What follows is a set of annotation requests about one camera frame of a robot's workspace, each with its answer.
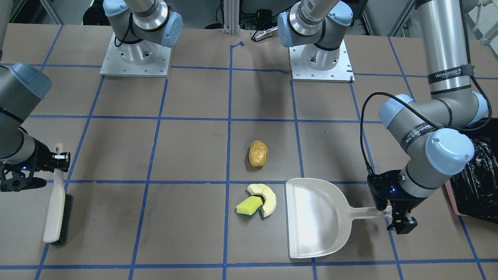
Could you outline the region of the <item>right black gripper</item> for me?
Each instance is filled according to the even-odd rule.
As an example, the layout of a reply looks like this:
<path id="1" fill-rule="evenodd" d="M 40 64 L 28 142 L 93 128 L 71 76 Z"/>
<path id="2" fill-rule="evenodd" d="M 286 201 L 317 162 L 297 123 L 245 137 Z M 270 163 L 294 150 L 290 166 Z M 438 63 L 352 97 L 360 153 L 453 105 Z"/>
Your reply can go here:
<path id="1" fill-rule="evenodd" d="M 42 178 L 34 177 L 36 172 L 54 172 L 55 170 L 68 172 L 70 162 L 70 152 L 51 153 L 46 145 L 36 142 L 34 152 L 27 160 L 16 164 L 1 162 L 1 192 L 43 188 L 47 182 Z"/>

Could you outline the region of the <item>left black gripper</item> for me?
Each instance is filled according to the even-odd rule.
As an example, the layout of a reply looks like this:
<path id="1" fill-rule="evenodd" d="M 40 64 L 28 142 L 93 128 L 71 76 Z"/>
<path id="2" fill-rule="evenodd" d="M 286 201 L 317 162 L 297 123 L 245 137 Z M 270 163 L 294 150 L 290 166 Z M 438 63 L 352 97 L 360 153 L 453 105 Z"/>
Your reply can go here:
<path id="1" fill-rule="evenodd" d="M 412 216 L 411 211 L 425 198 L 410 195 L 402 188 L 401 183 L 407 182 L 408 179 L 400 172 L 401 170 L 391 170 L 382 174 L 369 174 L 367 182 L 378 211 L 385 211 L 388 202 L 391 203 L 392 222 L 386 230 L 403 235 L 409 234 L 418 226 L 418 221 Z"/>

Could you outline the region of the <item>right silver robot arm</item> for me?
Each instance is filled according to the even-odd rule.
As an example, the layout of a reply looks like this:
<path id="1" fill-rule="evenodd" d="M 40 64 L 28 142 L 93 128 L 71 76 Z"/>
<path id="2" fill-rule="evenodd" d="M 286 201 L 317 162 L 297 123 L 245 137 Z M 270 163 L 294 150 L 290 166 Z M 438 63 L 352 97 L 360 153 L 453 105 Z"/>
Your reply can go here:
<path id="1" fill-rule="evenodd" d="M 125 62 L 148 63 L 158 47 L 179 41 L 183 19 L 164 0 L 103 0 L 102 12 L 114 31 L 114 46 Z M 53 152 L 22 125 L 45 98 L 52 83 L 26 63 L 1 67 L 1 191 L 37 189 L 46 180 L 36 172 L 67 172 L 69 152 Z"/>

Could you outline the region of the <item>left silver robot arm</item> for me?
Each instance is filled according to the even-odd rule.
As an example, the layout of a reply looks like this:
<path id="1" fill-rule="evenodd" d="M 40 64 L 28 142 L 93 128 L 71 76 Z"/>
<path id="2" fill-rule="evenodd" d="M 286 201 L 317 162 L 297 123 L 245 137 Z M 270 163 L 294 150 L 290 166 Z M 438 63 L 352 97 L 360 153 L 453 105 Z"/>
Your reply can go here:
<path id="1" fill-rule="evenodd" d="M 379 118 L 410 160 L 402 170 L 375 174 L 359 141 L 368 186 L 378 210 L 391 204 L 388 231 L 408 234 L 417 221 L 411 211 L 473 158 L 475 147 L 463 131 L 487 117 L 492 108 L 477 85 L 464 23 L 463 0 L 416 0 L 431 99 L 416 102 L 405 94 L 388 95 Z"/>

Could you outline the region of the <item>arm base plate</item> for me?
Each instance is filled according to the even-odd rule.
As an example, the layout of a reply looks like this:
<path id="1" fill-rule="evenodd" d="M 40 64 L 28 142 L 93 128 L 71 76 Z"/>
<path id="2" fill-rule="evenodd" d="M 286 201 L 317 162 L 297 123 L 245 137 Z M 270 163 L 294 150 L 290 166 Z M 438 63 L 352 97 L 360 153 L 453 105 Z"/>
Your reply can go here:
<path id="1" fill-rule="evenodd" d="M 355 81 L 345 41 L 325 51 L 314 44 L 289 47 L 292 80 L 298 82 L 352 83 Z"/>
<path id="2" fill-rule="evenodd" d="M 149 41 L 115 46 L 112 34 L 102 62 L 100 75 L 110 77 L 167 78 L 171 66 L 172 48 Z"/>

